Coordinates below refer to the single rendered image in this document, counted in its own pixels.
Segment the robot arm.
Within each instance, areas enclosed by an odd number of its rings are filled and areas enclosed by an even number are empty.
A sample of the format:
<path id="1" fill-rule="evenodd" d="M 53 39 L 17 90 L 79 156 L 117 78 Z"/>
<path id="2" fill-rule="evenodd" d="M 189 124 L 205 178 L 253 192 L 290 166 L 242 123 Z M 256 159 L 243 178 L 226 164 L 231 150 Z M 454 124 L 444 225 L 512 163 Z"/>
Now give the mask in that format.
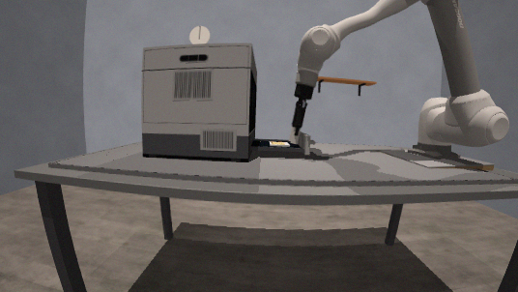
<path id="1" fill-rule="evenodd" d="M 324 60 L 340 48 L 346 36 L 395 15 L 418 1 L 380 0 L 363 14 L 332 26 L 324 24 L 309 29 L 302 38 L 295 83 L 315 88 Z M 480 90 L 459 0 L 420 1 L 427 5 L 433 22 L 451 96 L 425 102 L 419 115 L 418 142 L 408 153 L 435 160 L 460 158 L 461 155 L 451 152 L 451 143 L 469 147 L 496 143 L 507 135 L 509 121 L 490 95 Z"/>

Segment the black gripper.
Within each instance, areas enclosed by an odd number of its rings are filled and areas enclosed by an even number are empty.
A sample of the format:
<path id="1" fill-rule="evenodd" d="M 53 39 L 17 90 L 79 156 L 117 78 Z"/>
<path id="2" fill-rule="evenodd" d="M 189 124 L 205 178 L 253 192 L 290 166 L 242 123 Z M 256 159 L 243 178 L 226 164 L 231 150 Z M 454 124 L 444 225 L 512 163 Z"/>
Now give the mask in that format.
<path id="1" fill-rule="evenodd" d="M 312 99 L 313 94 L 313 87 L 305 84 L 297 84 L 296 90 L 295 90 L 295 97 L 299 98 L 299 100 L 296 103 L 296 109 L 293 118 L 292 123 L 292 129 L 290 132 L 289 141 L 293 144 L 298 144 L 299 135 L 302 127 L 302 122 L 304 118 L 304 113 L 306 110 L 307 102 L 306 100 Z M 299 113 L 299 114 L 298 114 Z M 298 119 L 296 119 L 296 115 L 298 116 Z M 297 121 L 296 121 L 297 120 Z M 295 126 L 294 126 L 295 125 Z"/>

